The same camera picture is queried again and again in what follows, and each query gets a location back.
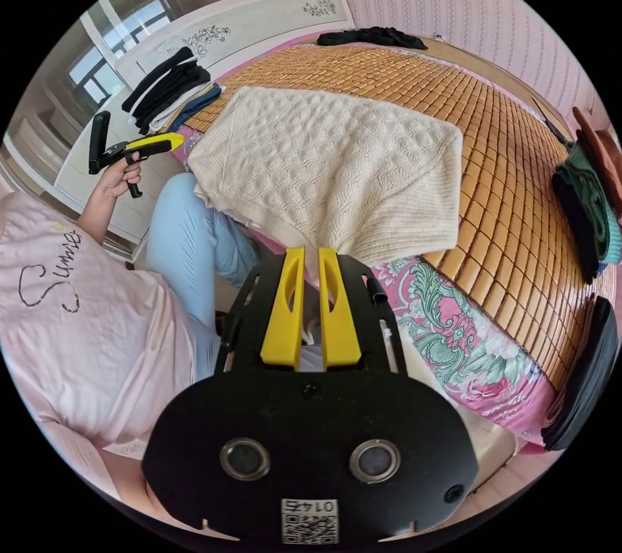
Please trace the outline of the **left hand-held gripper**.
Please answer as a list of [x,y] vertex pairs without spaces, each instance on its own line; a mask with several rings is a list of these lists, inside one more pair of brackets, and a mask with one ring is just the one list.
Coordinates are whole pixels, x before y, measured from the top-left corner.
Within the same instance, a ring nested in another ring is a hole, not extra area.
[[[168,153],[177,150],[183,146],[185,137],[179,133],[161,133],[143,137],[137,141],[129,142],[120,151],[115,152],[110,159],[109,166],[119,161],[123,156],[128,155],[129,158],[133,158],[132,155],[137,153],[140,159],[147,159],[153,155],[159,155],[161,153]],[[139,198],[142,196],[142,192],[139,190],[138,185],[131,185],[127,190],[132,198]]]

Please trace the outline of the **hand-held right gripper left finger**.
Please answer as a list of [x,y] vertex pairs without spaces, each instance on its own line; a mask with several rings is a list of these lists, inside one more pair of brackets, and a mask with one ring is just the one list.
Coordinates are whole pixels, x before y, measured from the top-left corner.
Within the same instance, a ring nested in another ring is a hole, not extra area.
[[277,287],[260,358],[269,367],[297,371],[302,344],[305,249],[288,248],[276,277]]

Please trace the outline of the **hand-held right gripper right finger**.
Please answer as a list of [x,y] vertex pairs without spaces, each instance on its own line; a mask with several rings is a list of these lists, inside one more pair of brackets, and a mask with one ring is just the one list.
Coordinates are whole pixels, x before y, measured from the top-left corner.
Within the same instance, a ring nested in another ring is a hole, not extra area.
[[335,250],[320,248],[319,309],[324,370],[354,367],[361,358],[344,277]]

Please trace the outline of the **person's left hand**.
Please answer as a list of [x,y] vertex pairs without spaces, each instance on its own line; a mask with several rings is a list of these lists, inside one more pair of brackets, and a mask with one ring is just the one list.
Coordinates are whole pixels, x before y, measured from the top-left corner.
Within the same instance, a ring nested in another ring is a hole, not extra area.
[[102,173],[96,186],[97,196],[104,199],[117,199],[141,181],[141,164],[138,153],[128,153],[110,165]]

